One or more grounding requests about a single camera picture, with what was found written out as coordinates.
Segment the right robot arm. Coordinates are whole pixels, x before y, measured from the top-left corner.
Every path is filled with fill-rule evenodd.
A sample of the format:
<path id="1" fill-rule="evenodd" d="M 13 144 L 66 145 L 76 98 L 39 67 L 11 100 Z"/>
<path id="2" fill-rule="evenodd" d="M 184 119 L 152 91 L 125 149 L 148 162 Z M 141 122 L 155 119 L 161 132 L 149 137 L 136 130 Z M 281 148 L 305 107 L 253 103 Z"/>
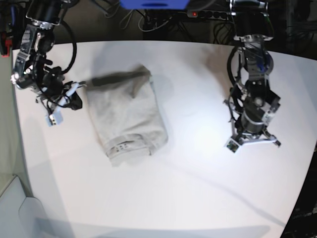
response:
<path id="1" fill-rule="evenodd" d="M 36 93 L 36 102 L 41 103 L 47 112 L 48 126 L 63 122 L 61 109 L 82 108 L 82 100 L 77 89 L 86 86 L 84 81 L 64 83 L 65 75 L 71 70 L 77 55 L 77 42 L 70 26 L 64 21 L 68 9 L 75 6 L 76 0 L 33 0 L 26 13 L 30 21 L 24 30 L 19 52 L 11 75 L 11 82 L 18 89 L 31 89 Z M 53 30 L 62 26 L 70 36 L 72 56 L 66 69 L 53 67 L 47 53 L 55 44 Z"/>

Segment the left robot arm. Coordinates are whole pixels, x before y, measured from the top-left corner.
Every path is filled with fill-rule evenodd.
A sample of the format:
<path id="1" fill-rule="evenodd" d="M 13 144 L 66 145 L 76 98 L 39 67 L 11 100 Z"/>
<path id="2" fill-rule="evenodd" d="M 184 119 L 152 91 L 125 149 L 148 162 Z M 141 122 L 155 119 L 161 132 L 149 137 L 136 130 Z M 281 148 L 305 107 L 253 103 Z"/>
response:
<path id="1" fill-rule="evenodd" d="M 266 0 L 231 0 L 234 40 L 239 42 L 227 60 L 232 88 L 228 106 L 232 135 L 226 148 L 236 153 L 243 145 L 281 143 L 267 128 L 280 107 L 280 97 L 269 84 L 274 62 L 264 43 L 274 38 Z"/>

